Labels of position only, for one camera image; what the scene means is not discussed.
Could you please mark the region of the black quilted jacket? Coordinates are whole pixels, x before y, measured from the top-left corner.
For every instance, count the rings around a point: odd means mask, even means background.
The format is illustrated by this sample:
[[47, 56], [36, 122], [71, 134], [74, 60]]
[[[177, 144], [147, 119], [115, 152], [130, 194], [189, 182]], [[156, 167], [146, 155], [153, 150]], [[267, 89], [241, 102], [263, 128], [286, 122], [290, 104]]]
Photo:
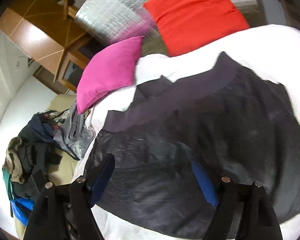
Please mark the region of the black quilted jacket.
[[136, 87], [124, 112], [109, 111], [85, 172], [106, 154], [115, 170], [99, 206], [132, 224], [199, 239], [215, 212], [192, 172], [196, 158], [221, 176], [260, 181], [279, 222], [300, 213], [300, 125], [284, 85], [221, 53], [204, 73]]

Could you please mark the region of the pile of dark clothes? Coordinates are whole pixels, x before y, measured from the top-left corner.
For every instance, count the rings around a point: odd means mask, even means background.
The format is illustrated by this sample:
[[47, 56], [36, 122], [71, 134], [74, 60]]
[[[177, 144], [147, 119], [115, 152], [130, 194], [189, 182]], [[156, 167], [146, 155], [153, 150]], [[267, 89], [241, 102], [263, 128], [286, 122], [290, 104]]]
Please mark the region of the pile of dark clothes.
[[68, 109], [36, 113], [10, 140], [2, 167], [11, 175], [15, 198], [34, 202], [38, 199], [40, 189], [37, 184], [41, 180], [48, 181], [48, 165], [61, 162], [62, 157], [55, 152], [58, 146], [53, 138], [68, 116]]

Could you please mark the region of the blue garment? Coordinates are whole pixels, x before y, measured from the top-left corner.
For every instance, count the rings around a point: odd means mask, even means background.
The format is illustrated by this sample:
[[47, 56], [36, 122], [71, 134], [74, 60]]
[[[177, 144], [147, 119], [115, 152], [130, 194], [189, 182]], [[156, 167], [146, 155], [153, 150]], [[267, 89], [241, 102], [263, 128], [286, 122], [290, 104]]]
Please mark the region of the blue garment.
[[13, 215], [24, 226], [27, 226], [30, 213], [33, 210], [35, 202], [31, 199], [16, 198], [10, 201]]

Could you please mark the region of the teal garment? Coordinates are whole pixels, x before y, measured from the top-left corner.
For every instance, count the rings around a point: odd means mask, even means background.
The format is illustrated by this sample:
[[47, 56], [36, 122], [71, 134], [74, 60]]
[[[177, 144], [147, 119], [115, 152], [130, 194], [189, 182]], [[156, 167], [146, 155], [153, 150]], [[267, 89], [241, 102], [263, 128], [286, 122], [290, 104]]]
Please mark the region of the teal garment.
[[9, 200], [15, 201], [15, 195], [14, 195], [14, 192], [12, 189], [12, 183], [11, 183], [11, 175], [4, 167], [2, 168], [2, 175], [3, 175], [3, 180], [5, 183], [8, 198], [9, 198]]

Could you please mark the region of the magenta pillow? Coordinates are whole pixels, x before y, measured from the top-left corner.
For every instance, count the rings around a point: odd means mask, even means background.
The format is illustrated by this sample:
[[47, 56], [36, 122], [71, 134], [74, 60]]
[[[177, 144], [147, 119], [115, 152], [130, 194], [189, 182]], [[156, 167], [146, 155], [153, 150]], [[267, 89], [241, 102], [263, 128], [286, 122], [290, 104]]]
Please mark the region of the magenta pillow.
[[114, 43], [90, 60], [77, 86], [76, 105], [79, 114], [110, 92], [134, 84], [142, 40], [142, 36], [137, 36]]

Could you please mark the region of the white bed cover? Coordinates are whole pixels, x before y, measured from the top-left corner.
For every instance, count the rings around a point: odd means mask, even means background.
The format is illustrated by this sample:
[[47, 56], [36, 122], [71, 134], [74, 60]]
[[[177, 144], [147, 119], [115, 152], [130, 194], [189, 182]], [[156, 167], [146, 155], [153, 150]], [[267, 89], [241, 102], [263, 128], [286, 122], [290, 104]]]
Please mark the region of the white bed cover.
[[[207, 72], [215, 66], [221, 53], [252, 70], [261, 79], [284, 85], [300, 125], [300, 31], [283, 25], [265, 25], [231, 34], [184, 55], [152, 54], [140, 58], [136, 66], [136, 83], [112, 92], [93, 107], [89, 120], [97, 136], [109, 111], [128, 109], [138, 85], [161, 77], [175, 82]], [[78, 163], [77, 176], [86, 173], [85, 165], [94, 143]], [[105, 239], [189, 239], [132, 224], [102, 209], [99, 203], [92, 213]], [[300, 213], [279, 223], [284, 239], [300, 238]]]

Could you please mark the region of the silver foil insulation mat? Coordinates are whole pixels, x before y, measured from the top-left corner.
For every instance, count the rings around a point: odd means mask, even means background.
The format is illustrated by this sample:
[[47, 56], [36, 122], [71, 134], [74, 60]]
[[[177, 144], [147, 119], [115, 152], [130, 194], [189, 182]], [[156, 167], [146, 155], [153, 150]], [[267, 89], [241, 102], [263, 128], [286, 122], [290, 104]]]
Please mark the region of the silver foil insulation mat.
[[[134, 36], [144, 36], [142, 55], [164, 54], [167, 48], [149, 12], [148, 0], [86, 0], [75, 20], [104, 46]], [[251, 27], [266, 23], [261, 0], [231, 0]]]

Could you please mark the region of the wooden cabinet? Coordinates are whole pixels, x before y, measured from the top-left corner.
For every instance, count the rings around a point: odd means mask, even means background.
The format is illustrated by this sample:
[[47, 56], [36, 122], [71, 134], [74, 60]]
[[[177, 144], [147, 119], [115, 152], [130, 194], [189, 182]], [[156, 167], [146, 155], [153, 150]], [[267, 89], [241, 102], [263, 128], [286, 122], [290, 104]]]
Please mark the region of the wooden cabinet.
[[22, 52], [76, 91], [83, 70], [102, 44], [53, 0], [13, 0], [0, 17], [0, 30]]

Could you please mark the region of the red pillow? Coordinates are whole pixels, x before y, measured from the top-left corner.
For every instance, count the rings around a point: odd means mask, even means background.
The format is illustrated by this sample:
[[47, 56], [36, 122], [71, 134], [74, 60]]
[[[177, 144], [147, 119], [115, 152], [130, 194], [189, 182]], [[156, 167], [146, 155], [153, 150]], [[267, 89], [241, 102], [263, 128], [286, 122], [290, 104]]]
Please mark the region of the red pillow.
[[231, 0], [148, 0], [143, 6], [170, 57], [250, 27]]

